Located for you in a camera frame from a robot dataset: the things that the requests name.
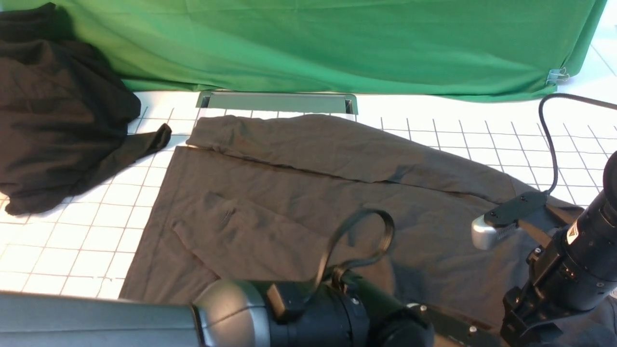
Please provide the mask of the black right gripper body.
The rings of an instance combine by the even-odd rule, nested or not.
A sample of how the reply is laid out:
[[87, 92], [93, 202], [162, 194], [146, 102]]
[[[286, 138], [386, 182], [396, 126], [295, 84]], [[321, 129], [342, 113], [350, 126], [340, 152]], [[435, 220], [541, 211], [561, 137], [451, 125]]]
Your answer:
[[557, 322], [579, 315], [577, 310], [564, 309], [540, 298], [533, 286], [515, 286], [506, 292], [502, 302], [505, 315], [499, 334], [509, 347], [553, 342], [563, 334]]

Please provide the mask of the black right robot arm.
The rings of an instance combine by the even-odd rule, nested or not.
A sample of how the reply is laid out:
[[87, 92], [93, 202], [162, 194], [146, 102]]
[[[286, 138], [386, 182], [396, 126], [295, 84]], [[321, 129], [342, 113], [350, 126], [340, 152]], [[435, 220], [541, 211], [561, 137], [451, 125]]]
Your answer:
[[575, 219], [547, 206], [542, 192], [498, 207], [538, 246], [527, 257], [528, 279], [503, 297], [500, 335], [511, 347], [556, 340], [558, 322], [591, 313], [616, 288], [616, 156], [607, 161], [604, 188]]

